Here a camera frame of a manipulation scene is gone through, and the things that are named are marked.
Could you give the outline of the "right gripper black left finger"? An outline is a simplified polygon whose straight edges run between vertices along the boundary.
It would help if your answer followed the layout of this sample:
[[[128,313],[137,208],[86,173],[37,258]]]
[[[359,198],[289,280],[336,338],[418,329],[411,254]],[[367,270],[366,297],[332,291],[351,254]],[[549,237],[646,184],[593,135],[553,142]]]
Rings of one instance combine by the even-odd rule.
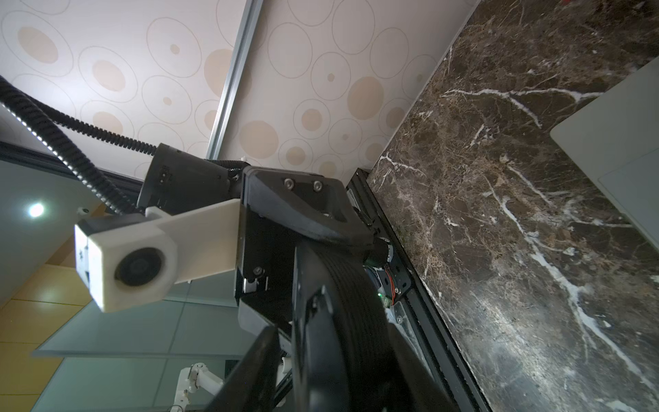
[[[281,358],[278,330],[266,327],[205,411],[271,411]]]

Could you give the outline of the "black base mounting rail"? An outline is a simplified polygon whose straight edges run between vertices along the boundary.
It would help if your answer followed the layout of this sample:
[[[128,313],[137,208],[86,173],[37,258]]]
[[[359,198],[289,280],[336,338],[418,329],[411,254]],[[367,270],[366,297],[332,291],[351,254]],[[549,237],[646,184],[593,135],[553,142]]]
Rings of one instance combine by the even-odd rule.
[[[480,386],[448,326],[435,307],[432,295],[414,269],[400,240],[368,185],[369,173],[357,169],[347,186],[351,204],[374,231],[390,242],[388,263],[376,269],[382,294],[393,300],[391,317],[403,330],[403,336],[429,374],[460,411],[489,411]]]

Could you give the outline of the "black wireless mouse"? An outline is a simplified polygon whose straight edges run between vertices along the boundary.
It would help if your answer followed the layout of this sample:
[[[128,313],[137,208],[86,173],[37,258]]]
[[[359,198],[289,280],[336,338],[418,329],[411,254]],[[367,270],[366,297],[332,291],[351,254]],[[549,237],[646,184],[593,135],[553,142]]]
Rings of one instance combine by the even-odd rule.
[[[362,264],[324,245],[301,242],[293,281],[297,410],[412,410],[384,307]]]

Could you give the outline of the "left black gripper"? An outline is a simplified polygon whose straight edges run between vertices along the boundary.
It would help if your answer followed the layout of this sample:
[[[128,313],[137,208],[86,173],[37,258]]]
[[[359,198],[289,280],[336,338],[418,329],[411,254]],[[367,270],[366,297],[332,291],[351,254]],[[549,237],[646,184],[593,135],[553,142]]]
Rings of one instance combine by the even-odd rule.
[[[294,249],[315,240],[382,268],[391,243],[377,235],[339,180],[314,173],[248,167],[242,174],[235,298],[240,326],[292,337]]]

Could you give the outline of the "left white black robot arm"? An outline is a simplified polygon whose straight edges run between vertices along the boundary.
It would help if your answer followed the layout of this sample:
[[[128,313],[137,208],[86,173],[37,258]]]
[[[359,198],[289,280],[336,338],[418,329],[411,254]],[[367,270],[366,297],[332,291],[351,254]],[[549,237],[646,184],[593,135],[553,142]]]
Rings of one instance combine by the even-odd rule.
[[[85,124],[9,81],[1,104],[111,210],[77,224],[77,270],[103,312],[162,300],[233,271],[240,324],[283,336],[331,324],[384,331],[365,267],[377,238],[343,184],[314,173],[208,161]]]

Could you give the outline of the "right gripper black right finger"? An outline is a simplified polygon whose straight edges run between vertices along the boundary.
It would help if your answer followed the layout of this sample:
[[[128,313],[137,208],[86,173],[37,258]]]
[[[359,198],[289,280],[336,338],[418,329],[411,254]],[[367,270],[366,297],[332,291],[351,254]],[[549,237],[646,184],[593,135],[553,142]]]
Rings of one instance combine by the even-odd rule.
[[[398,328],[387,324],[393,352],[393,392],[389,411],[457,411],[455,403],[444,394],[422,365]]]

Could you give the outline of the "diagonal silver aluminium bar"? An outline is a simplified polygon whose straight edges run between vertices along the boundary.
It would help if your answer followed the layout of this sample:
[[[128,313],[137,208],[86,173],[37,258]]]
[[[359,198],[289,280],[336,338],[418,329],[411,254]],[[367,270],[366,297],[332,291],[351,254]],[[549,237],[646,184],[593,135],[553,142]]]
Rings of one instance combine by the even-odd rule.
[[[225,141],[228,125],[231,120],[233,107],[240,91],[240,83],[245,71],[245,64],[252,48],[252,42],[258,29],[258,21],[264,5],[263,0],[250,0],[245,2],[237,32],[237,38],[228,67],[228,74],[224,83],[221,98],[219,99],[216,123],[209,139],[207,158],[219,160],[221,148]]]

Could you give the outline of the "silver open laptop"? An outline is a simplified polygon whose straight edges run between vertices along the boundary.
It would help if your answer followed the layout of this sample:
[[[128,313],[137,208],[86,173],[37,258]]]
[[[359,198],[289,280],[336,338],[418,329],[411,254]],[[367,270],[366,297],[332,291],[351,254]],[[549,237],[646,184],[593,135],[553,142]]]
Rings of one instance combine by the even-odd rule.
[[[556,125],[550,136],[658,246],[658,60]]]

